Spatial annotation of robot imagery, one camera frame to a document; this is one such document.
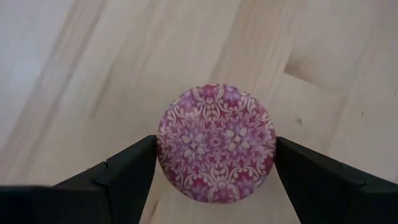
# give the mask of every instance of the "round lid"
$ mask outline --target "round lid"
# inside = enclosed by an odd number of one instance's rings
[[[276,136],[263,106],[229,85],[188,90],[165,112],[157,154],[166,178],[199,202],[252,194],[274,163]]]

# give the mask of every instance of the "damask pattern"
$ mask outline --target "damask pattern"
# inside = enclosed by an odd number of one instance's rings
[[[267,111],[229,85],[193,88],[165,112],[157,153],[166,178],[199,202],[230,203],[252,194],[274,163]]]

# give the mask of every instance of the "wood grain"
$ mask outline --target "wood grain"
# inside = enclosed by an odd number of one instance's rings
[[[398,183],[394,0],[0,1],[0,184],[56,184],[156,132],[169,103],[228,83],[278,135]],[[157,168],[141,223],[298,223],[273,169],[197,203]]]

